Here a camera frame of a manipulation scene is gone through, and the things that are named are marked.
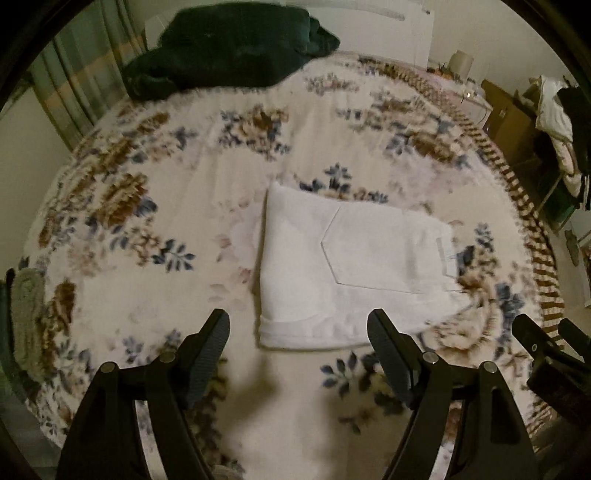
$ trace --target striped curtain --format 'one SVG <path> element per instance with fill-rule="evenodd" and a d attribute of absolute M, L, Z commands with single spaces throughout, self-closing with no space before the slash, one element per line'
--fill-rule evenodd
<path fill-rule="evenodd" d="M 144 51 L 127 0 L 95 0 L 34 60 L 37 96 L 71 149 L 123 98 L 121 68 Z"/>

